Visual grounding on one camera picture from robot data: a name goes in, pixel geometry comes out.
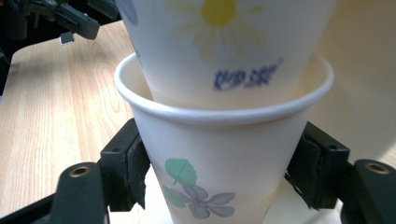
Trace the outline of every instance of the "wooden table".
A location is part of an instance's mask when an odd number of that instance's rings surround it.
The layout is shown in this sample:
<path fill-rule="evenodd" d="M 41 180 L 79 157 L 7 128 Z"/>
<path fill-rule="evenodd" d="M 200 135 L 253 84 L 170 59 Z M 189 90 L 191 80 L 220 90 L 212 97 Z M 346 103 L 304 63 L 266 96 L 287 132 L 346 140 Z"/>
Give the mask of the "wooden table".
<path fill-rule="evenodd" d="M 56 190 L 61 172 L 100 151 L 132 117 L 114 71 L 133 52 L 122 22 L 21 49 L 0 104 L 0 217 Z"/>

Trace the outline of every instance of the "paper cup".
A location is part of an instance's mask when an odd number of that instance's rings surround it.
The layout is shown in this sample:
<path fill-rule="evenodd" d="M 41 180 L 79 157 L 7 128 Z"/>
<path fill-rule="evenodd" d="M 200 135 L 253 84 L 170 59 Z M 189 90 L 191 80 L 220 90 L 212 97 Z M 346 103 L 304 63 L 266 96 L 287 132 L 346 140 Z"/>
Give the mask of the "paper cup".
<path fill-rule="evenodd" d="M 154 101 L 198 109 L 284 102 L 337 0 L 116 0 Z"/>
<path fill-rule="evenodd" d="M 245 110 L 193 110 L 153 102 L 135 55 L 116 70 L 175 224 L 261 224 L 311 106 L 333 73 L 315 58 L 296 98 Z"/>

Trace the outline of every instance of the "rolled cup rim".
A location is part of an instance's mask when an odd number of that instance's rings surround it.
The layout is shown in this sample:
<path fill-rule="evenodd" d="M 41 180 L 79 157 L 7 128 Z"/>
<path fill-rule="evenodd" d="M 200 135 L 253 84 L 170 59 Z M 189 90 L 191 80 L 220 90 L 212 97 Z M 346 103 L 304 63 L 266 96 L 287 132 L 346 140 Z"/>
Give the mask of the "rolled cup rim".
<path fill-rule="evenodd" d="M 324 58 L 318 55 L 314 55 L 314 57 L 321 63 L 326 71 L 324 81 L 319 84 L 317 88 L 301 97 L 278 105 L 268 105 L 264 107 L 232 110 L 207 110 L 164 105 L 149 100 L 129 90 L 122 81 L 123 69 L 128 63 L 132 63 L 137 60 L 135 53 L 129 55 L 118 64 L 115 70 L 114 81 L 118 92 L 132 105 L 132 108 L 136 107 L 156 117 L 201 125 L 248 124 L 281 119 L 295 114 L 313 105 L 330 90 L 334 83 L 334 71 L 332 70 L 329 62 Z"/>

